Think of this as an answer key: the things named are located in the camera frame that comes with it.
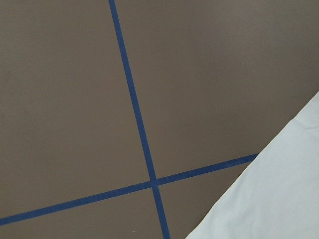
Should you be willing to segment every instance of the white fabric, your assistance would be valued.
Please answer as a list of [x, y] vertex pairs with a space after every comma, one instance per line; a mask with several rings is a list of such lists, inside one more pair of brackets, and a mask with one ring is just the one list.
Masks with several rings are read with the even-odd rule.
[[319, 93], [187, 239], [319, 239]]

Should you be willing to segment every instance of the white sheet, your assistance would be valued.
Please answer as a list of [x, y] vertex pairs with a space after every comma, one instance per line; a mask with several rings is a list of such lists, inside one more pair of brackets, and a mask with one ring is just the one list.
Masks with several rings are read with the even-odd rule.
[[319, 93], [187, 239], [319, 239]]

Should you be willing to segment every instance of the brown surface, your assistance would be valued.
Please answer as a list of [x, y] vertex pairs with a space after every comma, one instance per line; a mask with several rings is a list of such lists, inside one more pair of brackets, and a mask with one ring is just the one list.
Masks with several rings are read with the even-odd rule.
[[185, 238], [248, 164], [160, 186], [172, 239]]
[[[261, 151], [319, 90], [318, 1], [116, 3], [157, 177]], [[148, 181], [108, 2], [2, 0], [0, 22], [0, 218]], [[171, 238], [245, 166], [161, 186]], [[151, 190], [0, 227], [160, 234]]]
[[3, 239], [161, 239], [151, 189], [0, 227]]
[[0, 217], [148, 181], [108, 3], [0, 11]]
[[158, 177], [261, 151], [319, 90], [319, 2], [117, 1]]

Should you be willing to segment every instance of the blue tape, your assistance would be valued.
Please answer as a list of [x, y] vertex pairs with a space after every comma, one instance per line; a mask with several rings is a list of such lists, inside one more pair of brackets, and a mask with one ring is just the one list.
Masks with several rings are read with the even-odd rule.
[[151, 187], [152, 187], [151, 182], [139, 183], [139, 184], [125, 187], [125, 188], [115, 189], [115, 190], [112, 190], [109, 192], [100, 193], [100, 194], [76, 199], [76, 200], [65, 202], [65, 203], [60, 203], [60, 204], [53, 205], [50, 207], [41, 208], [41, 209], [33, 210], [30, 212], [9, 216], [6, 218], [1, 218], [0, 219], [0, 226], [5, 225], [5, 224], [14, 223], [14, 222], [19, 222], [19, 221], [30, 219], [30, 218], [43, 216], [43, 215], [50, 214], [50, 213], [59, 212], [59, 211], [70, 209], [70, 208], [79, 207], [79, 206], [90, 204], [90, 203], [95, 203], [95, 202], [102, 201], [102, 200], [105, 200], [108, 198], [117, 197], [120, 195], [140, 191], [140, 190], [143, 190], [146, 188], [151, 188]]
[[175, 182], [175, 181], [178, 181], [178, 180], [195, 177], [195, 176], [198, 176], [198, 175], [201, 175], [201, 174], [210, 173], [210, 172], [213, 172], [213, 171], [217, 171], [217, 170], [233, 167], [233, 166], [236, 166], [236, 165], [239, 165], [239, 164], [248, 163], [248, 162], [253, 161], [257, 157], [257, 155], [258, 154], [255, 153], [255, 154], [252, 154], [252, 155], [248, 155], [248, 156], [241, 157], [241, 158], [236, 158], [236, 159], [229, 160], [229, 161], [226, 161], [226, 162], [217, 163], [217, 164], [213, 164], [213, 165], [210, 165], [210, 166], [197, 168], [197, 169], [193, 169], [193, 170], [190, 170], [190, 171], [177, 173], [177, 174], [170, 175], [170, 176], [167, 176], [167, 177], [159, 178], [158, 179], [158, 184], [159, 185], [163, 185], [163, 184], [166, 184], [166, 183], [171, 183], [171, 182]]
[[164, 239], [170, 239], [167, 221], [166, 221], [166, 216], [164, 213], [163, 203], [161, 201], [159, 186], [157, 184], [157, 178], [156, 178], [154, 165], [153, 165], [153, 161], [152, 161], [152, 156], [151, 156], [151, 152], [150, 152], [150, 147], [149, 147], [149, 143], [147, 140], [147, 136], [146, 136], [146, 132], [145, 132], [144, 124], [143, 124], [142, 114], [141, 114], [138, 98], [136, 95], [136, 90], [134, 87], [134, 81], [133, 81], [133, 77], [132, 77], [132, 73], [131, 73], [131, 69], [130, 69], [129, 59], [128, 59], [128, 56], [126, 53], [124, 39], [123, 39], [121, 26], [120, 26], [120, 21], [119, 21], [119, 17], [118, 17], [118, 13], [116, 10], [114, 0], [109, 0], [109, 5], [110, 5], [110, 9], [111, 9], [111, 14], [112, 14], [112, 19], [113, 19], [113, 23], [114, 23], [116, 37], [117, 37], [119, 48], [120, 48], [120, 53], [121, 53], [122, 63], [123, 63], [124, 71], [125, 71], [125, 76], [126, 76], [127, 84], [129, 87], [129, 92], [130, 92], [130, 96], [131, 96], [131, 101], [132, 101], [132, 105], [133, 105], [135, 119], [136, 119], [136, 123], [138, 126], [139, 134], [140, 134], [140, 139], [141, 139], [141, 143], [142, 143], [144, 157], [145, 157], [146, 165], [147, 165], [148, 172], [149, 172], [149, 177], [150, 177], [151, 184], [152, 184], [152, 190], [153, 190], [154, 200], [155, 200], [155, 204], [156, 204], [156, 209], [157, 209], [158, 216], [159, 216], [160, 227], [161, 227]]
[[[217, 171], [217, 170], [233, 167], [233, 166], [236, 166], [236, 165], [239, 165], [239, 164], [248, 163], [248, 162], [253, 161], [256, 158], [257, 155], [258, 154], [252, 154], [252, 155], [249, 155], [249, 156], [236, 158], [236, 159], [229, 160], [229, 161], [226, 161], [226, 162], [217, 163], [217, 164], [206, 166], [206, 167], [203, 167], [203, 168], [198, 168], [198, 169], [190, 170], [190, 171], [187, 171], [187, 172], [178, 173], [178, 174], [174, 174], [174, 175], [167, 176], [167, 177], [164, 177], [164, 178], [160, 178], [160, 179], [157, 180], [157, 184], [156, 185], [154, 185], [154, 183], [152, 183], [152, 182], [139, 183], [139, 184], [135, 184], [135, 185], [132, 185], [132, 186], [128, 186], [128, 187], [124, 187], [124, 188], [108, 191], [108, 192], [105, 192], [105, 193], [100, 193], [100, 194], [96, 194], [96, 195], [93, 195], [93, 196], [88, 196], [88, 197], [85, 197], [85, 198], [80, 198], [80, 199], [76, 199], [76, 200], [73, 200], [73, 201], [60, 203], [60, 204], [49, 206], [49, 207], [46, 207], [46, 208], [41, 208], [41, 209], [33, 210], [33, 211], [30, 211], [30, 212], [9, 216], [9, 217], [6, 217], [6, 218], [1, 218], [0, 219], [0, 226], [5, 225], [5, 224], [14, 223], [14, 222], [27, 220], [27, 219], [30, 219], [30, 218], [43, 216], [43, 215], [50, 214], [50, 213], [59, 212], [59, 211], [70, 209], [70, 208], [79, 207], [79, 206], [82, 206], [82, 205], [86, 205], [86, 204], [102, 201], [102, 200], [105, 200], [105, 199], [108, 199], [108, 198], [113, 198], [113, 197], [117, 197], [117, 196], [120, 196], [120, 195], [125, 195], [125, 194], [128, 194], [128, 193], [132, 193], [132, 192], [137, 192], [137, 191], [140, 191], [140, 190], [143, 190], [143, 189], [147, 189], [147, 188], [152, 188], [153, 194], [154, 194], [154, 198], [155, 198], [155, 204], [156, 204], [156, 207], [158, 209], [159, 218], [163, 218], [163, 217], [165, 217], [165, 213], [164, 213], [163, 207], [161, 207], [162, 201], [161, 201], [160, 191], [159, 191], [158, 185], [163, 185], [163, 184], [166, 184], [166, 183], [171, 183], [171, 182], [175, 182], [175, 181], [186, 179], [186, 178], [190, 178], [190, 177], [195, 177], [195, 176], [198, 176], [198, 175], [201, 175], [201, 174], [205, 174], [205, 173], [209, 173], [209, 172], [213, 172], [213, 171]], [[162, 227], [162, 231], [163, 231], [163, 233], [165, 235], [167, 235], [167, 234], [169, 235], [168, 227], [165, 227], [165, 226]]]

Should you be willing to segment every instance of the blue painter's tape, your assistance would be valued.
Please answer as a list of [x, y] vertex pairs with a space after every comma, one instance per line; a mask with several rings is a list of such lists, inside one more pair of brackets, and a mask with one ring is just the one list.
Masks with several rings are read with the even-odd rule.
[[165, 217], [165, 213], [164, 213], [164, 208], [163, 208], [163, 204], [162, 204], [161, 197], [160, 197], [159, 186], [157, 184], [157, 178], [156, 178], [154, 165], [153, 165], [153, 161], [152, 161], [151, 151], [150, 151], [149, 143], [147, 140], [147, 136], [146, 136], [146, 132], [145, 132], [144, 124], [143, 124], [142, 114], [141, 114], [138, 98], [136, 95], [136, 90], [135, 90], [134, 81], [133, 81], [133, 77], [132, 77], [132, 73], [131, 73], [131, 69], [130, 69], [129, 59], [128, 59], [128, 56], [126, 53], [124, 39], [123, 39], [121, 26], [120, 26], [120, 21], [119, 21], [119, 17], [118, 17], [118, 13], [116, 10], [114, 0], [109, 0], [109, 5], [110, 5], [110, 10], [111, 10], [111, 14], [112, 14], [113, 23], [114, 23], [116, 37], [117, 37], [119, 48], [120, 48], [120, 53], [121, 53], [122, 63], [123, 63], [124, 71], [125, 71], [125, 76], [126, 76], [127, 84], [129, 87], [129, 92], [130, 92], [130, 96], [131, 96], [131, 101], [132, 101], [132, 105], [133, 105], [135, 119], [136, 119], [136, 123], [138, 126], [139, 134], [140, 134], [140, 139], [141, 139], [141, 143], [142, 143], [142, 148], [143, 148], [143, 152], [144, 152], [146, 166], [148, 168], [149, 177], [150, 177], [151, 184], [152, 184], [152, 190], [153, 190], [154, 200], [155, 200], [155, 204], [156, 204], [156, 209], [158, 211], [159, 222], [160, 222], [162, 234], [163, 234], [164, 239], [170, 239], [167, 221], [166, 221], [166, 217]]
[[6, 218], [1, 218], [0, 219], [0, 226], [5, 225], [5, 224], [14, 223], [14, 222], [19, 222], [19, 221], [30, 219], [30, 218], [43, 216], [43, 215], [50, 214], [50, 213], [59, 212], [59, 211], [70, 209], [70, 208], [79, 207], [82, 205], [102, 201], [102, 200], [105, 200], [108, 198], [117, 197], [120, 195], [136, 192], [136, 191], [143, 190], [143, 189], [150, 188], [150, 187], [152, 187], [151, 182], [139, 183], [139, 184], [125, 187], [125, 188], [120, 188], [120, 189], [112, 190], [109, 192], [100, 193], [100, 194], [76, 199], [76, 200], [65, 202], [65, 203], [60, 203], [60, 204], [53, 205], [50, 207], [41, 208], [41, 209], [33, 210], [30, 212], [9, 216]]
[[[113, 198], [113, 197], [117, 197], [120, 195], [132, 193], [132, 192], [137, 192], [139, 190], [143, 190], [143, 189], [147, 189], [147, 188], [152, 188], [159, 218], [163, 218], [163, 217], [165, 217], [165, 213], [164, 213], [164, 209], [162, 206], [162, 201], [161, 201], [160, 191], [159, 191], [158, 185], [175, 182], [178, 180], [198, 176], [201, 174], [221, 170], [224, 168], [233, 167], [233, 166], [243, 164], [243, 163], [248, 163], [248, 162], [253, 161], [257, 155], [258, 154], [252, 154], [249, 156], [229, 160], [226, 162], [217, 163], [217, 164], [214, 164], [211, 166], [198, 168], [198, 169], [190, 170], [187, 172], [178, 173], [178, 174], [174, 174], [174, 175], [167, 176], [164, 178], [160, 178], [157, 180], [156, 184], [154, 184], [153, 182], [144, 182], [144, 183], [135, 184], [135, 185], [120, 188], [120, 189], [115, 189], [115, 190], [112, 190], [109, 192], [100, 193], [100, 194], [96, 194], [93, 196], [80, 198], [80, 199], [76, 199], [73, 201], [53, 205], [50, 207], [41, 208], [41, 209], [37, 209], [34, 211], [9, 216], [6, 218], [1, 218], [0, 219], [0, 226], [5, 225], [5, 224], [14, 223], [14, 222], [27, 220], [27, 219], [31, 219], [31, 218], [35, 218], [35, 217], [39, 217], [39, 216], [43, 216], [43, 215], [50, 214], [50, 213], [59, 212], [59, 211], [70, 209], [70, 208], [79, 207], [82, 205], [102, 201], [102, 200], [105, 200], [108, 198]], [[165, 225], [165, 224], [161, 223], [160, 225], [161, 225], [161, 229], [163, 231], [163, 234], [169, 235], [167, 224]]]
[[198, 176], [198, 175], [201, 175], [201, 174], [210, 173], [210, 172], [217, 171], [217, 170], [220, 170], [220, 169], [233, 167], [233, 166], [236, 166], [236, 165], [239, 165], [239, 164], [248, 163], [248, 162], [253, 161], [257, 157], [257, 155], [258, 154], [256, 153], [256, 154], [248, 155], [248, 156], [245, 156], [245, 157], [229, 160], [229, 161], [226, 161], [226, 162], [213, 164], [213, 165], [206, 166], [206, 167], [203, 167], [203, 168], [197, 168], [197, 169], [193, 169], [193, 170], [190, 170], [190, 171], [187, 171], [187, 172], [177, 173], [177, 174], [174, 174], [174, 175], [171, 175], [171, 176], [167, 176], [167, 177], [164, 177], [164, 178], [159, 178], [158, 179], [158, 184], [162, 185], [162, 184], [166, 184], [166, 183], [171, 183], [171, 182], [175, 182], [175, 181], [178, 181], [178, 180], [182, 180], [182, 179]]

